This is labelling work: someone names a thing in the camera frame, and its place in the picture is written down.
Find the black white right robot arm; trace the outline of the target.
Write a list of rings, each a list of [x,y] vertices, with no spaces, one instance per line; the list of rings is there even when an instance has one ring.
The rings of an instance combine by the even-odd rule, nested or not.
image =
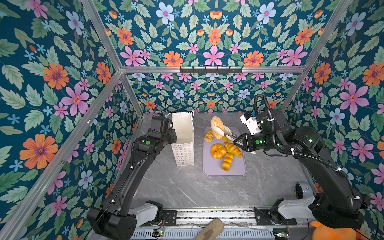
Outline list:
[[[265,110],[254,106],[253,111],[241,116],[249,132],[237,136],[220,119],[211,120],[212,130],[245,152],[276,150],[279,157],[292,156],[323,189],[322,193],[299,200],[276,200],[267,216],[271,222],[281,225],[284,220],[299,218],[316,220],[331,229],[361,228],[365,221],[361,210],[368,208],[368,196],[352,187],[321,135],[308,126],[292,129],[280,110],[271,109],[265,95],[256,95],[254,102],[258,100],[265,104]]]

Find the braided pale bread roll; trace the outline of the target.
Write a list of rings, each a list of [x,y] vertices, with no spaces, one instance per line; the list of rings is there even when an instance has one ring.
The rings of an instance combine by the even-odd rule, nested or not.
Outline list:
[[[204,141],[207,143],[211,143],[214,138],[215,138],[215,133],[213,132],[212,129],[209,129],[204,136]]]

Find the golden croissant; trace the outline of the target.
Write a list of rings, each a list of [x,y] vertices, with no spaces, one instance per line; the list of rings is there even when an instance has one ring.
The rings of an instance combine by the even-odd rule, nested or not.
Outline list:
[[[235,146],[233,143],[225,142],[224,146],[227,149],[227,152],[229,154],[232,154],[232,155],[234,155],[237,158],[242,158],[243,157],[243,154],[242,154],[241,150],[237,146]]]

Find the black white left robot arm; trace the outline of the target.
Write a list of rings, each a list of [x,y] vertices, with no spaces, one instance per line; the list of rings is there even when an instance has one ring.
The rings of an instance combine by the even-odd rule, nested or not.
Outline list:
[[[91,208],[87,219],[97,235],[111,240],[129,240],[137,227],[163,221],[163,205],[146,201],[131,208],[142,178],[166,145],[177,142],[173,122],[164,113],[152,117],[147,133],[132,144],[131,155],[122,175],[100,207]]]

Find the white paper bag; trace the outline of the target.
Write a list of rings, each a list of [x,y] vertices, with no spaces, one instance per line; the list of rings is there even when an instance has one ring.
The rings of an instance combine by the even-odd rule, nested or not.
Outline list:
[[[193,166],[195,164],[194,156],[194,111],[169,113],[173,121],[173,128],[176,131],[177,141],[171,144],[177,167]]]

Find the lilac plastic tray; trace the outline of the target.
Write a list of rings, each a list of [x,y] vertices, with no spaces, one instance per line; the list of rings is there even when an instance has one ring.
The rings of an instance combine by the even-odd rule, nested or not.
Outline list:
[[[217,139],[211,128],[204,128],[203,173],[209,177],[243,177],[247,173],[244,153],[232,142]]]

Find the segmented yellow bread loaf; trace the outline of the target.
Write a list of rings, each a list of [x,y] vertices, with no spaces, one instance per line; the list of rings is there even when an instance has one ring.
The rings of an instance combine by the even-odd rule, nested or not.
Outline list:
[[[229,172],[233,163],[234,155],[230,153],[226,153],[223,163],[222,163],[222,170]]]

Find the brown cylindrical roll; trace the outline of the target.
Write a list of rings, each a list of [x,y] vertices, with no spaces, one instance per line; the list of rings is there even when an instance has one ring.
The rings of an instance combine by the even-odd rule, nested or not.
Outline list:
[[[225,225],[220,219],[214,219],[195,237],[195,240],[215,240],[224,228]]]

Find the oval seeded bread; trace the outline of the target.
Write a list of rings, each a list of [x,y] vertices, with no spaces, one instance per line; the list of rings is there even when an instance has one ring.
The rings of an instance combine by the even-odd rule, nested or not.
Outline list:
[[[216,116],[211,119],[211,125],[214,125],[214,126],[217,126],[217,127],[223,127],[224,126],[222,120],[219,117],[216,117]],[[215,133],[215,137],[217,139],[219,139],[219,140],[221,140],[223,138],[222,136],[219,136],[216,133]]]

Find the pumpkin shaped bread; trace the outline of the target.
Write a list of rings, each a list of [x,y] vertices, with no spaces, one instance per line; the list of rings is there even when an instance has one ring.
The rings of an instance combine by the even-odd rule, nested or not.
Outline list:
[[[227,154],[227,148],[224,147],[222,144],[214,144],[211,147],[211,156],[214,159],[222,159],[226,156]]]

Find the orange plush toy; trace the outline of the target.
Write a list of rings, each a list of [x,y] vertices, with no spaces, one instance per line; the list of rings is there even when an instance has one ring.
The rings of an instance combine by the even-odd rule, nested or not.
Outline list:
[[[363,234],[354,229],[332,229],[328,228],[320,222],[313,221],[311,226],[315,227],[313,232],[313,240],[369,240]]]

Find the black hook rail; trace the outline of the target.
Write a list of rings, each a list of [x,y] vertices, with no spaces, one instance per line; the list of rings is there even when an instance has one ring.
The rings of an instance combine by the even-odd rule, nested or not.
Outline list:
[[[181,74],[237,74],[243,72],[243,67],[180,67]]]

